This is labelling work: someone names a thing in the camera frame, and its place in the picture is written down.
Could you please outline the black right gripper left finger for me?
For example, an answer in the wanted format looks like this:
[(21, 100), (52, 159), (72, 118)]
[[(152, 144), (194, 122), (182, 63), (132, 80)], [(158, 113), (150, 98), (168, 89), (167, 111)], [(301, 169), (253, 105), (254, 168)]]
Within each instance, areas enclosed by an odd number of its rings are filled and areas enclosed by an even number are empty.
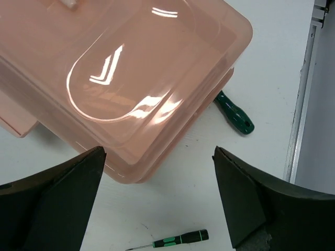
[(1, 185), (1, 250), (80, 250), (105, 159), (97, 146)]

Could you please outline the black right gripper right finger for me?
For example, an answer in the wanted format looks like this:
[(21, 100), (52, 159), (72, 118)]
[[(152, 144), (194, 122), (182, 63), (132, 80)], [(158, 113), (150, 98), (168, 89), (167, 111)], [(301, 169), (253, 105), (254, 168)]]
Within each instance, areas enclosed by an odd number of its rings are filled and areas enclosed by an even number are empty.
[(286, 182), (222, 147), (213, 161), (235, 250), (334, 250), (334, 195)]

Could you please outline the small black-green precision screwdriver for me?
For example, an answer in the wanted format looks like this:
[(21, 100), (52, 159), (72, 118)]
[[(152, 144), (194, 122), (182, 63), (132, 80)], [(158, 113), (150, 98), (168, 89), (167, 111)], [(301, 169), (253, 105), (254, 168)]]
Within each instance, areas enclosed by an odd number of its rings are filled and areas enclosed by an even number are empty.
[(197, 230), (197, 231), (184, 233), (184, 234), (173, 236), (173, 237), (167, 237), (164, 239), (160, 239), (160, 240), (152, 242), (149, 245), (127, 249), (127, 251), (147, 248), (147, 247), (152, 247), (152, 248), (170, 247), (170, 246), (181, 245), (181, 244), (197, 243), (197, 242), (202, 242), (202, 241), (207, 241), (207, 240), (209, 240), (208, 231), (206, 229), (203, 229), (203, 230)]

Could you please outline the large green-handled screwdriver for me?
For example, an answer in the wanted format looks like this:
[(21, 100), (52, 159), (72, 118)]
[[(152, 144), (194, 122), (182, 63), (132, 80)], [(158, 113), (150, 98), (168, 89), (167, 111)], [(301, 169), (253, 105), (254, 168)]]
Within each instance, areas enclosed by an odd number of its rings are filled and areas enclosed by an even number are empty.
[(249, 135), (254, 131), (255, 126), (249, 116), (243, 109), (234, 104), (222, 90), (214, 99), (214, 103), (237, 132)]

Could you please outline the pink plastic toolbox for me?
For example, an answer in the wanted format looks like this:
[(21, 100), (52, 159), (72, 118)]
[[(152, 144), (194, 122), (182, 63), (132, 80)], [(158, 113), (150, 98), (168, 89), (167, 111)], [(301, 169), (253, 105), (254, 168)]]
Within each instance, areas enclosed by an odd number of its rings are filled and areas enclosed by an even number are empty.
[(253, 35), (224, 1), (1, 1), (1, 126), (43, 124), (105, 172), (148, 180)]

